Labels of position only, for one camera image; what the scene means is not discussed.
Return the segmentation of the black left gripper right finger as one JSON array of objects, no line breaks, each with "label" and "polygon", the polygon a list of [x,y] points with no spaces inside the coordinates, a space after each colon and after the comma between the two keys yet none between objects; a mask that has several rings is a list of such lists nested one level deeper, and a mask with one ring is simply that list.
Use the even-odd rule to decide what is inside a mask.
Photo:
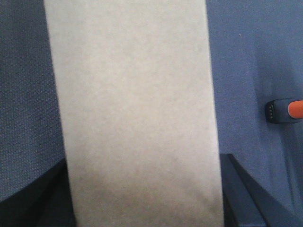
[{"label": "black left gripper right finger", "polygon": [[226,227],[301,227],[303,222],[271,196],[232,154],[221,154]]}]

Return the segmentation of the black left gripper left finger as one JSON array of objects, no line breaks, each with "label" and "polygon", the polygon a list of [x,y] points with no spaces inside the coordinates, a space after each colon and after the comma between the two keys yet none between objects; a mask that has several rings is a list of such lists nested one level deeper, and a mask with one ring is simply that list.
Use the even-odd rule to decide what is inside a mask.
[{"label": "black left gripper left finger", "polygon": [[2,227],[75,227],[66,159],[0,202]]}]

